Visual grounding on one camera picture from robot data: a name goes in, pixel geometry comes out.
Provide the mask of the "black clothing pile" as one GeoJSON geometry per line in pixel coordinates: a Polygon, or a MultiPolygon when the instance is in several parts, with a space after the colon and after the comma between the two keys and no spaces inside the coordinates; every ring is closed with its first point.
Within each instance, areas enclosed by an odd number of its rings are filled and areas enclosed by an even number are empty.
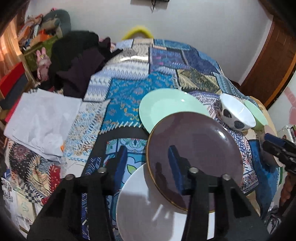
{"type": "Polygon", "coordinates": [[[109,37],[100,42],[94,32],[71,31],[53,44],[49,79],[41,83],[40,89],[62,89],[64,96],[83,98],[91,76],[121,52],[111,51],[109,37]]]}

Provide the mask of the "mint green bowl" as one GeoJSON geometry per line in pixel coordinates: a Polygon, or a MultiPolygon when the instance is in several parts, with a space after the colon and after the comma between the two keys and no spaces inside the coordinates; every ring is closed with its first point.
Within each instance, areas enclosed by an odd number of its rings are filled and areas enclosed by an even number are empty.
{"type": "Polygon", "coordinates": [[[244,100],[243,102],[255,118],[256,126],[253,127],[255,131],[260,131],[264,128],[264,126],[268,125],[268,121],[263,112],[255,104],[248,100],[244,100]]]}

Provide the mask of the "yellow round cushion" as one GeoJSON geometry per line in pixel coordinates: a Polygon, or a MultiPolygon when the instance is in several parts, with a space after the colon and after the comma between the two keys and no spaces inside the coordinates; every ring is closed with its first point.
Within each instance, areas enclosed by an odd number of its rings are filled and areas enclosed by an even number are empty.
{"type": "Polygon", "coordinates": [[[152,32],[145,26],[137,25],[131,28],[126,34],[121,38],[122,40],[133,39],[134,37],[144,37],[148,39],[153,39],[154,36],[152,32]]]}

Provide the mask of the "dark purple plate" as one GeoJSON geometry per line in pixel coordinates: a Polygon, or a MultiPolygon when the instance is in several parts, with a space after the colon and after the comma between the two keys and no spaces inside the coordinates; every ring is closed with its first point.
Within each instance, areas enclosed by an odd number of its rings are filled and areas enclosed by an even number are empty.
{"type": "Polygon", "coordinates": [[[205,174],[229,174],[237,185],[243,183],[243,161],[230,133],[214,119],[192,112],[171,114],[152,129],[146,148],[149,174],[161,195],[175,207],[186,211],[189,197],[182,196],[171,173],[170,146],[191,166],[205,174]]]}

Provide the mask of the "white plate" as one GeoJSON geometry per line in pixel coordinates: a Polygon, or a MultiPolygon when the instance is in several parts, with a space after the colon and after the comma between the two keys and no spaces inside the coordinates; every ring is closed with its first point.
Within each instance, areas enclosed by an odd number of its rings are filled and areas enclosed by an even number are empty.
{"type": "Polygon", "coordinates": [[[187,213],[168,202],[152,181],[146,164],[123,185],[116,205],[122,240],[181,240],[187,213]]]}

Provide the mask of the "orange pink curtain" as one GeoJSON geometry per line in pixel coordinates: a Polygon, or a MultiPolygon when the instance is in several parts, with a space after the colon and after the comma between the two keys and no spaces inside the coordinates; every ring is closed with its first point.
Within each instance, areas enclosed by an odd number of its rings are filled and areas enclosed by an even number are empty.
{"type": "Polygon", "coordinates": [[[15,16],[1,36],[0,76],[3,78],[22,61],[17,37],[17,17],[15,16]]]}

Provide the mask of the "mint green plate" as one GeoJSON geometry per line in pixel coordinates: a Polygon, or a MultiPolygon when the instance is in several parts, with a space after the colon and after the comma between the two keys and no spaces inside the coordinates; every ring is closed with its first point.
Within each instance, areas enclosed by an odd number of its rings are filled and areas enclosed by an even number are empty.
{"type": "Polygon", "coordinates": [[[207,108],[196,97],[172,88],[160,88],[146,94],[139,105],[139,117],[148,133],[163,118],[180,112],[210,116],[207,108]]]}

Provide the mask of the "white bowl black spots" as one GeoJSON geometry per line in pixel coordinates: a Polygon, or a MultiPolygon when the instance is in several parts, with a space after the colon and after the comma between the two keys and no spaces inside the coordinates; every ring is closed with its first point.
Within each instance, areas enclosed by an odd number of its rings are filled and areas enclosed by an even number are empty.
{"type": "Polygon", "coordinates": [[[233,130],[243,132],[256,126],[251,111],[236,97],[222,93],[220,95],[222,121],[233,130]]]}

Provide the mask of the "blue patchwork tablecloth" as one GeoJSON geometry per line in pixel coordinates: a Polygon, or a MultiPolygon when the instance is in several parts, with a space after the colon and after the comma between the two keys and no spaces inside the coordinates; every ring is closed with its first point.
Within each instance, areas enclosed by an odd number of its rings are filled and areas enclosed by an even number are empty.
{"type": "MultiPolygon", "coordinates": [[[[121,146],[127,149],[127,162],[121,186],[107,196],[107,209],[114,240],[122,240],[116,226],[116,205],[123,185],[142,165],[147,165],[146,148],[150,133],[139,117],[139,105],[149,92],[172,88],[199,100],[234,138],[243,161],[243,194],[255,193],[261,217],[265,217],[278,189],[279,169],[267,166],[259,152],[259,141],[222,121],[220,95],[226,93],[244,104],[254,99],[242,94],[223,74],[216,61],[183,43],[159,39],[133,39],[119,42],[122,52],[93,74],[78,114],[61,146],[60,162],[45,159],[9,139],[8,159],[11,180],[18,187],[18,209],[34,223],[61,181],[68,175],[91,175],[114,158],[121,146]]],[[[82,236],[90,240],[87,195],[82,195],[82,236]]]]}

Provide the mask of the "red box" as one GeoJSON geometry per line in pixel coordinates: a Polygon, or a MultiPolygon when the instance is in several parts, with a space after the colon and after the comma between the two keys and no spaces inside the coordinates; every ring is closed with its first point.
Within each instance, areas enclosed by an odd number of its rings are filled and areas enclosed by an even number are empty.
{"type": "Polygon", "coordinates": [[[11,91],[13,86],[17,83],[20,77],[25,73],[25,69],[23,67],[23,63],[20,62],[16,64],[12,70],[1,78],[0,81],[0,93],[1,99],[5,99],[8,93],[11,91]]]}

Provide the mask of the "white folded cloth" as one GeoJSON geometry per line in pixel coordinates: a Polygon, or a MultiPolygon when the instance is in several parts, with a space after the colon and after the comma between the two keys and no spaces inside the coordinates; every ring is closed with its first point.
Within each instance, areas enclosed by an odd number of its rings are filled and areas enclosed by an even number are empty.
{"type": "Polygon", "coordinates": [[[82,99],[38,89],[23,93],[4,135],[45,159],[60,162],[82,99]]]}

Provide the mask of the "brown wooden door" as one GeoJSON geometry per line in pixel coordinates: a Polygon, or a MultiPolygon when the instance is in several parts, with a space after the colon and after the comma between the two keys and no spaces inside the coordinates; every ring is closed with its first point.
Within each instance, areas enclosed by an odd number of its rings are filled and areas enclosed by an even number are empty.
{"type": "Polygon", "coordinates": [[[295,36],[273,21],[264,46],[240,87],[269,108],[287,86],[295,69],[295,36]]]}

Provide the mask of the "pink bunny toy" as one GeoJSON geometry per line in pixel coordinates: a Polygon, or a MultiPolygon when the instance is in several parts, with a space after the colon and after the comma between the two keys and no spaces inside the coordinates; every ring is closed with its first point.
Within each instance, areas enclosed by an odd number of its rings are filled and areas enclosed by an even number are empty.
{"type": "Polygon", "coordinates": [[[49,79],[48,71],[51,65],[51,60],[46,53],[46,48],[42,47],[41,50],[36,51],[36,64],[37,64],[37,77],[40,82],[47,81],[49,79]]]}

